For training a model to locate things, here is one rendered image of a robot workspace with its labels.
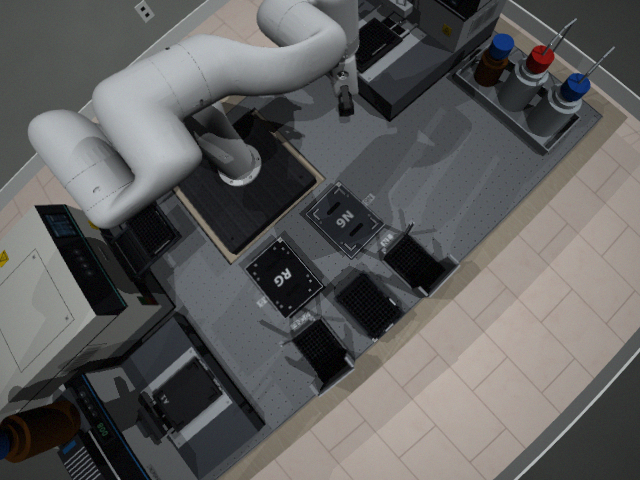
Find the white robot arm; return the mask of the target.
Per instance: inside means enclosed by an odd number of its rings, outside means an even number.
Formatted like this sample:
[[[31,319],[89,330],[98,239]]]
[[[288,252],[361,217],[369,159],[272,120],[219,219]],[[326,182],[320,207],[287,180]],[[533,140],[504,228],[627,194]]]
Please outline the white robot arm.
[[[252,182],[260,154],[219,100],[297,91],[359,45],[358,0],[264,0],[256,19],[279,47],[195,34],[100,82],[92,94],[100,124],[64,109],[32,119],[31,145],[95,226],[130,220],[186,180],[203,154],[228,185]]]

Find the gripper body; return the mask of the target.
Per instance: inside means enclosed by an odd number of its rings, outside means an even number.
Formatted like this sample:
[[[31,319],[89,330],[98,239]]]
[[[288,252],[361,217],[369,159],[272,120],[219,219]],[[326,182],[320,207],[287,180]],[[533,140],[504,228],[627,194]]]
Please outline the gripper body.
[[[359,48],[359,45],[358,45]],[[358,94],[357,69],[355,53],[345,58],[344,63],[338,63],[333,70],[329,71],[329,76],[336,98],[341,93],[341,86],[347,85],[349,92],[354,96]]]

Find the black regrip nest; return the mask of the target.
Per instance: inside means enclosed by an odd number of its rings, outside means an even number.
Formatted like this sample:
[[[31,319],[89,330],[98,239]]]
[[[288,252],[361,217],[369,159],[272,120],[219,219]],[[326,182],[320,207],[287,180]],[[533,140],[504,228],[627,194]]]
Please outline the black regrip nest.
[[[245,270],[285,320],[326,288],[281,237]]]

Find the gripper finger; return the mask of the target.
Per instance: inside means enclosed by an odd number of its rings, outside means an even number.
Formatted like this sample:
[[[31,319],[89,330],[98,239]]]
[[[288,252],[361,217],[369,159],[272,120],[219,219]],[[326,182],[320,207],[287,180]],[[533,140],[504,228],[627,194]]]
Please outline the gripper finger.
[[[354,114],[354,103],[352,101],[352,94],[348,91],[347,85],[341,86],[342,94],[340,93],[338,100],[338,109],[339,116],[347,117]],[[341,103],[341,97],[343,98],[343,102]],[[349,101],[350,100],[350,101]],[[343,107],[344,104],[344,107]],[[342,109],[341,109],[342,106]],[[342,112],[343,110],[343,112]]]

